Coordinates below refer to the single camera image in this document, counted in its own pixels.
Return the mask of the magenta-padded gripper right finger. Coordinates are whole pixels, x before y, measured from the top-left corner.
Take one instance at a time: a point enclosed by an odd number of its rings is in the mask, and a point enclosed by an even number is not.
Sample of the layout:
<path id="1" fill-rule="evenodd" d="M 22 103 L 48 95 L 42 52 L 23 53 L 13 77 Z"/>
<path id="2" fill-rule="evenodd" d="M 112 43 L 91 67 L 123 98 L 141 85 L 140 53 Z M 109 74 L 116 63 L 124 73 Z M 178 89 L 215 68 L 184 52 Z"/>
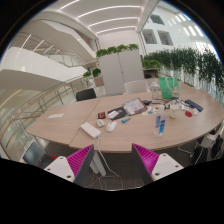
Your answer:
<path id="1" fill-rule="evenodd" d="M 167 153 L 157 154 L 135 143 L 132 144 L 132 155 L 145 185 L 183 169 L 183 166 Z"/>

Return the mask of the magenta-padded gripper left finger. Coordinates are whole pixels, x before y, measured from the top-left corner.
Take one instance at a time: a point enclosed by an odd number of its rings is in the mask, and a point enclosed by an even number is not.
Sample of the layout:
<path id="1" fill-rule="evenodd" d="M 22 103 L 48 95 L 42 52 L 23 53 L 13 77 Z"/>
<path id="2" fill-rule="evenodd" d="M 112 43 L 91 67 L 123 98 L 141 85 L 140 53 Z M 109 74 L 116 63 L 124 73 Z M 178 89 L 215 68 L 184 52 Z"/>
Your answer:
<path id="1" fill-rule="evenodd" d="M 89 145 L 67 157 L 59 156 L 45 171 L 82 186 L 93 156 L 94 145 Z"/>

